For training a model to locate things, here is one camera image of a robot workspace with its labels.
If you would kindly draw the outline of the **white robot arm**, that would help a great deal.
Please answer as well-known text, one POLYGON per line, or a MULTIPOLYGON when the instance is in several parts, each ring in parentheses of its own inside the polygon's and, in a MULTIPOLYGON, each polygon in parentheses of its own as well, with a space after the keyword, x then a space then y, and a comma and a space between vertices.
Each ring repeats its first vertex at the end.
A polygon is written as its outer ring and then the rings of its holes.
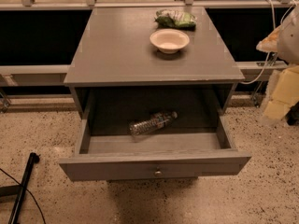
POLYGON ((289 64, 283 71, 275 70, 268 80, 262 103, 264 124, 282 120, 299 102, 299 6, 256 46, 258 51, 275 52, 289 64))

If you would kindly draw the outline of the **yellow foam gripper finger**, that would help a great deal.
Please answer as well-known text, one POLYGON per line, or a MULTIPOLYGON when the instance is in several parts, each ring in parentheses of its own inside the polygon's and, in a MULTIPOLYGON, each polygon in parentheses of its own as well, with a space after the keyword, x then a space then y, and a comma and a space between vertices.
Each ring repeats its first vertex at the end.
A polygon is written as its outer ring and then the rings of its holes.
POLYGON ((274 125, 283 120, 298 102, 299 65, 291 65, 283 71, 274 70, 261 104, 261 123, 274 125))
POLYGON ((280 26, 275 28, 266 38, 260 41, 256 49, 261 52, 277 52, 280 26))

